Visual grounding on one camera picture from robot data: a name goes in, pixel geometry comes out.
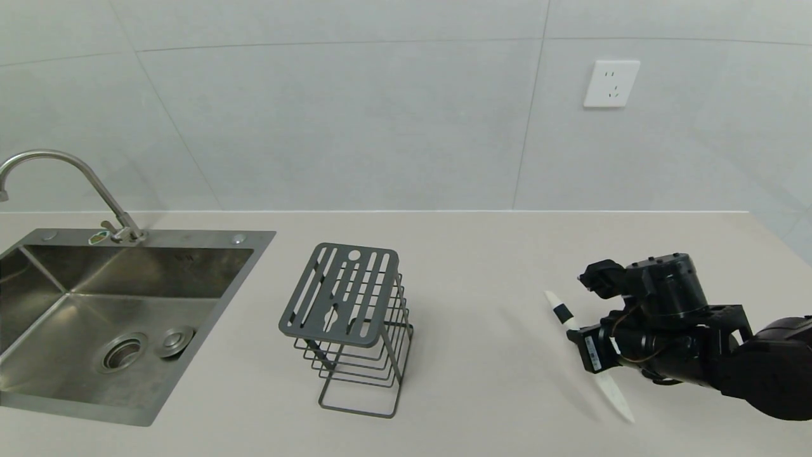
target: white countertop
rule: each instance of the white countertop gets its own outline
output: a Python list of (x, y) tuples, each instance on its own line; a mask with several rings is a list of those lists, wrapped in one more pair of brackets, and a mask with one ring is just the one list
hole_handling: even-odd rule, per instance
[[(108, 214), (0, 214), (0, 251)], [(812, 422), (772, 419), (695, 385), (611, 371), (625, 423), (583, 370), (544, 295), (593, 324), (587, 264), (691, 254), (709, 301), (754, 331), (812, 314), (812, 268), (744, 213), (142, 213), (154, 229), (278, 230), (148, 428), (0, 407), (0, 455), (805, 455)], [(394, 419), (322, 410), (322, 380), (277, 323), (319, 242), (400, 255), (415, 325)]]

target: sink basin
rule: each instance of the sink basin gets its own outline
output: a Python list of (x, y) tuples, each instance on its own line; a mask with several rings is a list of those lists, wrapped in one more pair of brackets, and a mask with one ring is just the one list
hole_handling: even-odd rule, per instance
[(0, 406), (152, 424), (274, 234), (30, 233), (0, 257)]

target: rack top plate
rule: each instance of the rack top plate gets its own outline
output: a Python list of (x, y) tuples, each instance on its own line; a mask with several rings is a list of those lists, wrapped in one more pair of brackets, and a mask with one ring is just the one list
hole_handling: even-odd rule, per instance
[(316, 246), (279, 320), (279, 330), (306, 340), (374, 346), (383, 331), (398, 263), (393, 250)]

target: label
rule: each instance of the label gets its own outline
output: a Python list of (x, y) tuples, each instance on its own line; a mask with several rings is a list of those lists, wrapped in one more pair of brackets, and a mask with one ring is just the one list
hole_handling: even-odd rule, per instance
[(102, 230), (101, 232), (96, 233), (92, 237), (88, 238), (88, 244), (90, 246), (99, 244), (100, 242), (105, 241), (108, 237), (110, 237), (110, 232), (108, 232), (107, 230)]
[(615, 348), (615, 352), (617, 355), (621, 355), (620, 348), (617, 346), (617, 342), (615, 341), (615, 337), (609, 337), (609, 341), (611, 341), (611, 346)]
[(586, 350), (590, 353), (590, 359), (592, 360), (592, 368), (597, 372), (601, 369), (601, 359), (598, 357), (598, 350), (595, 348), (595, 342), (592, 341), (592, 337), (584, 338), (586, 342)]

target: sink drain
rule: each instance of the sink drain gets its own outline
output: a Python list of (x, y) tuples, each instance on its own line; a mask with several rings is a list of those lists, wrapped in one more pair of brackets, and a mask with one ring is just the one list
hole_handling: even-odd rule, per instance
[(99, 351), (97, 370), (102, 373), (123, 370), (138, 360), (145, 346), (146, 335), (143, 333), (129, 333), (117, 337)]
[(136, 361), (139, 352), (141, 352), (140, 341), (135, 338), (124, 340), (107, 353), (101, 365), (108, 370), (127, 367)]

